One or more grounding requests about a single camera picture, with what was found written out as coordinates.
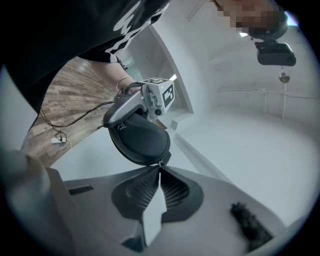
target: wooden floor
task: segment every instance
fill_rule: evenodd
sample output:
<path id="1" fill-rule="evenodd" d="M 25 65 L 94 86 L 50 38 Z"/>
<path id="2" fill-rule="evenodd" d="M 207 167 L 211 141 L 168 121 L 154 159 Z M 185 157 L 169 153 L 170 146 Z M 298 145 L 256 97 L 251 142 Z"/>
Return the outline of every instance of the wooden floor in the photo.
<path id="1" fill-rule="evenodd" d="M 88 61 L 77 57 L 69 61 L 52 81 L 42 109 L 54 125 L 64 126 L 100 103 L 113 100 L 116 94 L 115 89 L 95 74 Z M 72 147 L 97 130 L 110 106 L 103 106 L 70 127 L 61 129 Z M 23 152 L 50 167 L 70 149 L 68 141 L 66 144 L 51 143 L 56 133 L 41 117 L 38 118 L 24 142 Z"/>

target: forearm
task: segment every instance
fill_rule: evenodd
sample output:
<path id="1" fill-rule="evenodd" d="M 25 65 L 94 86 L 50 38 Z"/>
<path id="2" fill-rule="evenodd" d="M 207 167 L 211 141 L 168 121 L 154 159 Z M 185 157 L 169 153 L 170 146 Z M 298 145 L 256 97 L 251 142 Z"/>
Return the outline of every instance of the forearm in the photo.
<path id="1" fill-rule="evenodd" d="M 93 70 L 112 88 L 116 89 L 120 79 L 128 76 L 128 73 L 119 63 L 104 63 L 91 61 Z M 122 80 L 118 85 L 118 90 L 124 89 L 128 85 L 134 83 L 131 77 Z"/>

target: light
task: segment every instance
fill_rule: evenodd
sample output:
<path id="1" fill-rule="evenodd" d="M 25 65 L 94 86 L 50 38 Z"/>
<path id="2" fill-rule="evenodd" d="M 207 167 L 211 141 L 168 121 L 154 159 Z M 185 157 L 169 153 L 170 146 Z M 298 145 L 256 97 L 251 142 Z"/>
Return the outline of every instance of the light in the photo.
<path id="1" fill-rule="evenodd" d="M 293 17 L 291 17 L 290 14 L 289 14 L 287 11 L 285 11 L 284 13 L 285 13 L 285 15 L 287 15 L 287 17 L 288 17 L 287 25 L 288 25 L 288 26 L 296 26 L 296 27 L 298 27 L 298 23 L 295 21 L 295 19 L 294 19 Z M 247 33 L 239 33 L 239 34 L 240 34 L 240 36 L 241 36 L 242 38 L 245 38 L 245 37 L 248 36 Z"/>
<path id="2" fill-rule="evenodd" d="M 174 81 L 177 79 L 177 76 L 174 74 L 173 77 L 171 77 L 169 80 Z"/>

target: power strip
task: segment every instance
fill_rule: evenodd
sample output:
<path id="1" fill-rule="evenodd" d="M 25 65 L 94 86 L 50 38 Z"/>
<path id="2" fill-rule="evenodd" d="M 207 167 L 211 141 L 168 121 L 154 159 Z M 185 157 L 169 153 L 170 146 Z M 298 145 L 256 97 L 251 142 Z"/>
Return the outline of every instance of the power strip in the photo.
<path id="1" fill-rule="evenodd" d="M 57 139 L 57 138 L 52 138 L 52 139 L 51 139 L 51 143 L 52 143 L 52 144 L 60 144 L 60 143 L 66 143 L 66 142 L 67 142 L 66 138 L 62 138 L 62 141 L 60 141 L 60 140 Z"/>

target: person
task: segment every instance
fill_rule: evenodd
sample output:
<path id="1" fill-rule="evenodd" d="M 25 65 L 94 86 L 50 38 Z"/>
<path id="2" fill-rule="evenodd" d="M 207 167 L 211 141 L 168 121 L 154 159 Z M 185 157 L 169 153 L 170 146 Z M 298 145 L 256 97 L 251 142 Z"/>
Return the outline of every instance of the person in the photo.
<path id="1" fill-rule="evenodd" d="M 234 21 L 231 26 L 277 24 L 277 9 L 270 0 L 210 2 Z M 117 90 L 134 83 L 122 67 L 121 54 L 140 31 L 161 18 L 170 0 L 63 0 L 50 5 L 28 1 L 20 8 L 12 4 L 5 8 L 14 11 L 11 18 L 16 20 L 4 29 L 4 64 L 39 113 L 50 83 L 77 56 L 90 61 L 106 84 Z"/>

